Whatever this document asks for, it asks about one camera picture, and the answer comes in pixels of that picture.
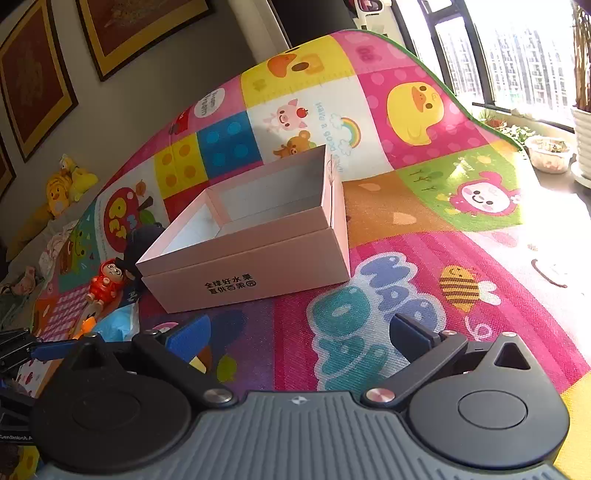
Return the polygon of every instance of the cartoon bee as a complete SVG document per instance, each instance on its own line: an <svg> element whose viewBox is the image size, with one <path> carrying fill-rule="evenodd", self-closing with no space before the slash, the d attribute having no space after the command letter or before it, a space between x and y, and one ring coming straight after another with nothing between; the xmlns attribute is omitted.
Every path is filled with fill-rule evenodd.
<svg viewBox="0 0 591 480"><path fill-rule="evenodd" d="M465 313L470 313L478 300L490 305L501 303L501 298L491 293L496 290L493 282L477 282L472 273L458 265L449 265L443 269L439 285L447 301Z"/></svg>

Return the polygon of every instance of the cartoon pig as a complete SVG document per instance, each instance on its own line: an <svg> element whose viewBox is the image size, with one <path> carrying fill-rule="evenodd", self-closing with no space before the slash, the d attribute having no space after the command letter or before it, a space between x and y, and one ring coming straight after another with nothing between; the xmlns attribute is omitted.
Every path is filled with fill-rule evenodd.
<svg viewBox="0 0 591 480"><path fill-rule="evenodd" d="M297 99L290 100L287 105L281 105L277 109L277 113L269 118L265 118L264 122L270 124L269 130L273 129L279 131L295 130L296 128L306 128L308 125L302 121L308 116L308 110L297 106Z"/></svg>

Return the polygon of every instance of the colorful play mat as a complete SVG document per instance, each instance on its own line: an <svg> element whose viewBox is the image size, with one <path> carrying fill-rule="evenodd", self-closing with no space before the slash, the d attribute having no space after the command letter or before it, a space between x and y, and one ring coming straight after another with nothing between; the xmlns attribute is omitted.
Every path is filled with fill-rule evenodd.
<svg viewBox="0 0 591 480"><path fill-rule="evenodd" d="M35 307L39 335L71 335L91 277L123 255L133 230L166 226L207 186L322 144L344 181L351 281L174 315L147 292L142 328L207 313L199 359L240 394L361 392L407 363L389 341L395 313L471 340L518 332L570 411L557 466L589 478L589 280L577 278L584 258L557 256L576 243L565 230L572 217L548 205L518 145L472 117L416 57L367 31L277 55L154 135L72 232ZM129 286L109 310L137 301ZM33 362L20 381L35 394L54 368Z"/></svg>

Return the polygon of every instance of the pink box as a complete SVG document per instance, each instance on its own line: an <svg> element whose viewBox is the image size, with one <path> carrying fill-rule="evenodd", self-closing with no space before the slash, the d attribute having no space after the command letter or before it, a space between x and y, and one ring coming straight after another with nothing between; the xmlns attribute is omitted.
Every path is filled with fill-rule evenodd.
<svg viewBox="0 0 591 480"><path fill-rule="evenodd" d="M137 266L169 313L349 280L343 186L326 146L206 188Z"/></svg>

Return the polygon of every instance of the framed picture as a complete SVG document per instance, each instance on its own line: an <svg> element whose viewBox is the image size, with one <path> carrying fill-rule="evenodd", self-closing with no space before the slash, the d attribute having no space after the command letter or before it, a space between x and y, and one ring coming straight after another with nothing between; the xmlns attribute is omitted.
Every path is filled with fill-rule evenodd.
<svg viewBox="0 0 591 480"><path fill-rule="evenodd" d="M208 0L76 0L101 81L163 38L209 15Z"/></svg>
<svg viewBox="0 0 591 480"><path fill-rule="evenodd" d="M10 158L8 158L8 153L6 152L6 147L4 146L2 137L0 137L0 199L8 190L15 176Z"/></svg>
<svg viewBox="0 0 591 480"><path fill-rule="evenodd" d="M78 104L50 0L37 0L0 46L2 97L25 161Z"/></svg>

